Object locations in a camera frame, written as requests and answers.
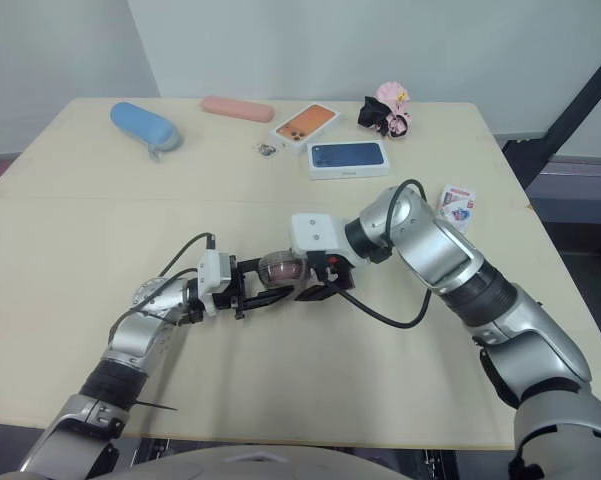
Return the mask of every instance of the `table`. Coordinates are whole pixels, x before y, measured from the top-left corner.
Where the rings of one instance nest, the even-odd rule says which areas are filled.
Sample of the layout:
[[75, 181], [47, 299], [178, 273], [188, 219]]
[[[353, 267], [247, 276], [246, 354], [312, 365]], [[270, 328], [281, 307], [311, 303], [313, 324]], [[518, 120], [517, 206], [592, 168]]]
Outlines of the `table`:
[[[468, 238], [544, 303], [580, 345], [601, 398], [601, 335], [477, 109], [414, 103], [406, 139], [386, 140], [390, 175], [311, 181], [305, 156], [257, 144], [306, 102], [269, 102], [259, 124], [203, 113], [194, 99], [131, 99], [185, 137], [159, 163], [108, 120], [121, 99], [71, 102], [0, 178], [0, 422], [45, 427], [78, 391], [133, 291], [194, 234], [252, 258], [289, 246], [289, 217], [349, 218], [414, 177], [431, 203], [447, 183], [477, 192]], [[357, 102], [324, 140], [375, 138]], [[201, 247], [179, 265], [197, 263]], [[394, 256], [355, 271], [354, 293], [392, 318], [423, 287]], [[127, 435], [404, 448], [511, 448], [514, 411], [481, 371], [462, 324], [438, 299], [397, 331], [342, 299], [285, 303], [183, 328], [141, 396]]]

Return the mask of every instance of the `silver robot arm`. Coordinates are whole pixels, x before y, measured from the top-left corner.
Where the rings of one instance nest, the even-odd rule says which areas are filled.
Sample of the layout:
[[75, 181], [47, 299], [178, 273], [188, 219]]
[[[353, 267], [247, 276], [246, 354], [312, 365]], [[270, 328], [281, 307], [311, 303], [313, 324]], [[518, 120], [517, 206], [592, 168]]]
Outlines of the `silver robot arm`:
[[[69, 397], [24, 460], [22, 472], [82, 480], [110, 472], [129, 410], [166, 354], [186, 313], [187, 280], [155, 278], [135, 293], [131, 309], [112, 329], [100, 363]], [[160, 293], [146, 302], [152, 294]], [[134, 308], [142, 306], [141, 312]]]
[[[360, 258], [380, 261], [396, 187], [382, 193], [345, 236]], [[390, 243], [463, 321], [499, 397], [517, 409], [512, 477], [540, 469], [552, 479], [601, 479], [601, 402], [577, 345], [520, 286], [406, 188], [396, 197]]]

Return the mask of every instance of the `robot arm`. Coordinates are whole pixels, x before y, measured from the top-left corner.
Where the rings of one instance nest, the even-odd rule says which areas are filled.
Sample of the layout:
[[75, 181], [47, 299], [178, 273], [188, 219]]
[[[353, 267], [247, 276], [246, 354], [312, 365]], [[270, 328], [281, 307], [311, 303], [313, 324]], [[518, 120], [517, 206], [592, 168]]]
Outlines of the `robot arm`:
[[[395, 204], [392, 215], [390, 205]], [[387, 238], [387, 219], [390, 236]], [[390, 188], [360, 216], [300, 215], [294, 251], [344, 255], [353, 266], [379, 263], [393, 245], [402, 260], [463, 321], [499, 397], [517, 409], [512, 476], [601, 478], [601, 402], [576, 344], [520, 286], [509, 283], [476, 248], [413, 190]]]
[[95, 370], [35, 443], [22, 472], [82, 480], [113, 469], [118, 452], [111, 440], [122, 433], [129, 410], [178, 333], [189, 301], [187, 283], [177, 276], [156, 278], [138, 289]]
[[[480, 360], [499, 397], [517, 409], [512, 478], [601, 479], [601, 402], [591, 393], [591, 373], [578, 347], [521, 287], [405, 186], [388, 189], [351, 222], [294, 215], [291, 252], [238, 262], [207, 248], [197, 279], [176, 275], [144, 284], [112, 329], [100, 363], [34, 445], [22, 471], [71, 480], [111, 471], [117, 452], [110, 441], [120, 435], [183, 320], [194, 323], [204, 313], [228, 308], [242, 318], [244, 311], [296, 291], [308, 268], [323, 282], [329, 273], [342, 274], [338, 286], [351, 288], [351, 268], [381, 263], [395, 248], [462, 319], [481, 347]], [[267, 290], [248, 298], [248, 272], [258, 272]], [[310, 288], [296, 300], [333, 293]]]

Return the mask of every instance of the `white box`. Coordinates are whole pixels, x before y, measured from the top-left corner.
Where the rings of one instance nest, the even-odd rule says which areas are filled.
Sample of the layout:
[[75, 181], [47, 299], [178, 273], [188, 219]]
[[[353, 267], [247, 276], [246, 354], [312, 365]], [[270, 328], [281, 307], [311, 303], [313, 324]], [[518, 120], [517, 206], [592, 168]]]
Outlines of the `white box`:
[[308, 154], [313, 180], [381, 177], [389, 173], [382, 140], [312, 143], [308, 145]]
[[[329, 112], [333, 113], [333, 116], [331, 118], [329, 118], [328, 120], [321, 122], [321, 125], [318, 128], [312, 130], [312, 132], [309, 134], [305, 134], [302, 131], [298, 131], [297, 132], [298, 136], [296, 136], [295, 139], [285, 137], [284, 135], [281, 135], [280, 133], [278, 133], [278, 131], [281, 129], [290, 129], [289, 125], [291, 124], [291, 122], [296, 117], [299, 117], [300, 115], [302, 115], [303, 113], [305, 113], [309, 109], [311, 109], [312, 107], [319, 107], [324, 110], [328, 110]], [[315, 141], [325, 131], [332, 128], [334, 125], [336, 125], [339, 118], [340, 118], [340, 112], [336, 112], [334, 109], [325, 107], [324, 105], [321, 105], [319, 103], [312, 103], [310, 105], [307, 105], [305, 108], [300, 110], [298, 113], [289, 117], [286, 121], [282, 122], [280, 125], [278, 125], [273, 130], [269, 131], [269, 140], [279, 150], [287, 150], [292, 153], [295, 153], [296, 155], [300, 155], [302, 152], [304, 152], [304, 150], [309, 142]]]

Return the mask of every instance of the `wire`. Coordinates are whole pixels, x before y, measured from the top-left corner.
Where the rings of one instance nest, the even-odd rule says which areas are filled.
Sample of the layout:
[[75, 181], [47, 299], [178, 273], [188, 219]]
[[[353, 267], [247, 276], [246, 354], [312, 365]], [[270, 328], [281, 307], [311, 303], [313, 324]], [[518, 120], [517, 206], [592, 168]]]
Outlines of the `wire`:
[[171, 325], [177, 325], [176, 322], [172, 322], [171, 320], [167, 320], [166, 318], [161, 317], [159, 315], [155, 315], [151, 312], [144, 312], [144, 311], [142, 311], [142, 309], [144, 307], [146, 307], [158, 295], [160, 295], [162, 292], [164, 292], [169, 286], [171, 286], [173, 283], [175, 283], [175, 281], [178, 280], [181, 276], [183, 276], [187, 273], [197, 272], [197, 271], [198, 271], [197, 268], [185, 268], [184, 270], [180, 270], [175, 275], [172, 275], [171, 277], [169, 277], [162, 285], [160, 285], [158, 288], [156, 288], [150, 295], [147, 296], [147, 298], [142, 300], [138, 305], [131, 307], [129, 310], [127, 310], [122, 315], [120, 315], [118, 317], [118, 319], [114, 322], [114, 324], [111, 326], [111, 328], [109, 329], [109, 342], [111, 342], [111, 339], [113, 338], [113, 335], [116, 333], [116, 330], [120, 326], [120, 323], [122, 323], [122, 320], [124, 320], [129, 315], [132, 315], [134, 313], [142, 313], [144, 315], [148, 315], [150, 317], [157, 318], [158, 320], [162, 320], [163, 322], [170, 323]]
[[418, 312], [418, 315], [416, 315], [416, 318], [414, 318], [410, 322], [396, 322], [395, 320], [385, 317], [381, 313], [378, 313], [375, 310], [373, 310], [372, 308], [368, 307], [367, 305], [362, 303], [360, 300], [358, 300], [356, 297], [354, 297], [349, 292], [347, 292], [345, 289], [340, 288], [335, 283], [327, 280], [326, 282], [324, 282], [324, 284], [328, 288], [333, 290], [335, 293], [337, 293], [338, 295], [340, 295], [341, 297], [343, 297], [344, 299], [348, 300], [353, 305], [358, 307], [360, 310], [362, 310], [367, 315], [372, 316], [376, 320], [379, 320], [386, 325], [389, 325], [389, 326], [395, 327], [395, 328], [401, 328], [401, 329], [413, 328], [416, 325], [418, 325], [422, 321], [424, 316], [426, 315], [427, 309], [429, 308], [429, 300], [431, 300], [431, 290], [427, 290], [427, 292], [424, 294], [424, 300], [422, 301], [422, 306], [420, 307], [420, 312]]
[[[422, 184], [419, 181], [417, 181], [413, 178], [405, 180], [398, 186], [398, 188], [396, 188], [396, 191], [393, 193], [393, 196], [391, 197], [391, 201], [389, 202], [389, 208], [387, 209], [387, 219], [385, 221], [385, 227], [384, 227], [384, 240], [387, 243], [387, 248], [389, 250], [391, 250], [393, 248], [393, 242], [391, 241], [391, 221], [393, 220], [393, 211], [396, 208], [396, 203], [398, 202], [398, 198], [400, 197], [400, 194], [409, 185], [415, 185], [418, 188], [418, 191], [420, 192], [420, 196], [422, 197], [422, 199], [425, 202], [427, 201], [427, 195], [424, 192], [424, 187], [422, 186]], [[349, 292], [347, 292], [345, 289], [340, 288], [335, 283], [327, 280], [326, 282], [324, 282], [324, 284], [328, 288], [330, 288], [332, 291], [334, 291], [335, 293], [337, 293], [338, 295], [340, 295], [341, 297], [343, 297], [344, 299], [346, 299], [347, 301], [351, 302], [353, 305], [358, 307], [360, 310], [362, 310], [367, 315], [372, 316], [376, 320], [379, 320], [386, 325], [389, 325], [389, 326], [395, 327], [395, 328], [401, 328], [401, 329], [413, 328], [416, 325], [418, 325], [422, 321], [424, 316], [426, 315], [427, 310], [429, 308], [429, 301], [431, 300], [431, 290], [427, 290], [426, 293], [424, 294], [424, 299], [422, 300], [422, 306], [420, 307], [420, 311], [418, 312], [418, 315], [416, 315], [416, 318], [414, 318], [410, 322], [396, 322], [395, 320], [385, 317], [381, 313], [378, 313], [375, 310], [373, 310], [372, 308], [368, 307], [367, 305], [362, 303], [360, 300], [358, 300], [356, 297], [354, 297]]]
[[193, 245], [203, 237], [207, 237], [207, 249], [211, 250], [216, 248], [216, 237], [213, 233], [200, 233], [184, 244], [180, 251], [176, 253], [175, 257], [173, 257], [169, 263], [167, 263], [167, 266], [162, 269], [158, 276], [164, 277], [164, 275], [171, 269], [171, 267], [173, 267], [174, 263], [176, 263], [178, 259], [182, 256], [182, 254], [186, 252], [191, 245]]

